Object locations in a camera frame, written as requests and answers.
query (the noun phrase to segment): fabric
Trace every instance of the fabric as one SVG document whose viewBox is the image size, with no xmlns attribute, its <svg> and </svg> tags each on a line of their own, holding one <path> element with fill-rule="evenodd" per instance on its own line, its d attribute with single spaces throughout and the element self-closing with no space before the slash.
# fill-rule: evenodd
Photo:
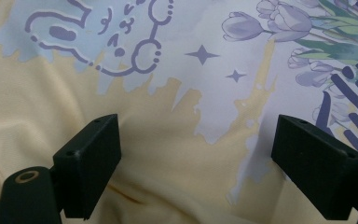
<svg viewBox="0 0 358 224">
<path fill-rule="evenodd" d="M 337 223 L 270 151 L 279 114 L 358 150 L 358 1 L 0 1 L 0 189 L 107 114 L 87 223 Z"/>
</svg>

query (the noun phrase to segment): tulip bouquet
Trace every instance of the tulip bouquet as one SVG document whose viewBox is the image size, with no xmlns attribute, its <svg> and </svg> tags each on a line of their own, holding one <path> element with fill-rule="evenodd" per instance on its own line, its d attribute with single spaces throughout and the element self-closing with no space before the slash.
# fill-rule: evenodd
<svg viewBox="0 0 358 224">
<path fill-rule="evenodd" d="M 231 12 L 222 23 L 223 38 L 246 41 L 268 33 L 275 42 L 296 42 L 298 47 L 288 55 L 288 67 L 309 68 L 296 76 L 296 82 L 324 94 L 313 113 L 316 125 L 332 135 L 343 133 L 358 150 L 358 1 L 297 2 L 310 10 L 262 0 L 256 7 L 259 19 Z M 315 10 L 318 16 L 308 13 Z M 268 29 L 259 20 L 268 20 Z"/>
</svg>

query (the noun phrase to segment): small star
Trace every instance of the small star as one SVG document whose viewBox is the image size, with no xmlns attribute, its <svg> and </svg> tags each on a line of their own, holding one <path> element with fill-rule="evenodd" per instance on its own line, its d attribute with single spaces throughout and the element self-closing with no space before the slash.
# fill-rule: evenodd
<svg viewBox="0 0 358 224">
<path fill-rule="evenodd" d="M 194 57 L 198 58 L 202 65 L 204 65 L 204 63 L 206 62 L 207 59 L 220 56 L 220 55 L 209 53 L 208 51 L 206 51 L 206 49 L 205 49 L 205 47 L 203 47 L 203 45 L 201 45 L 201 47 L 199 48 L 199 51 L 187 53 L 186 55 L 194 56 Z"/>
<path fill-rule="evenodd" d="M 244 77 L 244 76 L 246 76 L 246 75 L 238 74 L 237 70 L 234 70 L 234 73 L 232 75 L 227 76 L 227 77 L 234 78 L 235 82 L 238 82 L 240 77 Z"/>
</svg>

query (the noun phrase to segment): yellow fabric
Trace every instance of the yellow fabric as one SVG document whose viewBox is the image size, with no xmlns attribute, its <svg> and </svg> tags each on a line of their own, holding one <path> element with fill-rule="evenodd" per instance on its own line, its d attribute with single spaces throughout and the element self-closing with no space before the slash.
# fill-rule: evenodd
<svg viewBox="0 0 358 224">
<path fill-rule="evenodd" d="M 13 3 L 0 1 L 0 28 Z M 189 90 L 174 105 L 182 84 L 178 79 L 169 78 L 151 94 L 153 74 L 133 91 L 123 87 L 124 77 L 117 77 L 99 94 L 96 70 L 78 73 L 74 57 L 53 50 L 53 63 L 40 56 L 19 62 L 19 51 L 3 57 L 0 45 L 0 189 L 20 169 L 51 167 L 52 155 L 88 122 L 117 113 L 122 159 L 87 223 L 338 223 L 324 220 L 272 161 L 260 180 L 238 183 L 243 161 L 252 156 L 245 140 L 263 130 L 259 144 L 268 152 L 275 132 L 271 124 L 291 109 L 277 111 L 269 104 L 279 101 L 273 93 L 282 87 L 276 64 L 270 64 L 281 57 L 276 45 L 270 40 L 260 49 L 249 97 L 234 102 L 238 116 L 213 144 L 195 134 L 201 117 L 195 106 L 202 92 Z M 224 115 L 225 108 L 220 109 Z M 255 124 L 246 125 L 247 120 Z M 241 193 L 231 203 L 227 195 L 236 185 Z M 349 221 L 339 223 L 357 218 L 353 212 Z M 62 222 L 83 220 L 62 217 Z"/>
</svg>

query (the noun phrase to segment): star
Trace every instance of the star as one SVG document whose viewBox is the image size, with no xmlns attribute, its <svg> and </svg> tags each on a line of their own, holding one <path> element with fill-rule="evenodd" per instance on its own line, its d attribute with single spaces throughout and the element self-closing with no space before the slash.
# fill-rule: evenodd
<svg viewBox="0 0 358 224">
<path fill-rule="evenodd" d="M 194 56 L 194 57 L 198 58 L 202 65 L 204 65 L 204 63 L 206 62 L 207 59 L 220 56 L 220 55 L 209 53 L 208 51 L 206 51 L 206 49 L 205 49 L 205 47 L 203 47 L 203 45 L 201 45 L 201 47 L 199 48 L 199 51 L 187 53 L 186 55 Z"/>
<path fill-rule="evenodd" d="M 238 74 L 237 70 L 234 70 L 234 73 L 232 75 L 227 76 L 227 77 L 234 78 L 235 82 L 238 82 L 240 77 L 244 77 L 244 76 L 246 76 L 246 75 Z"/>
</svg>

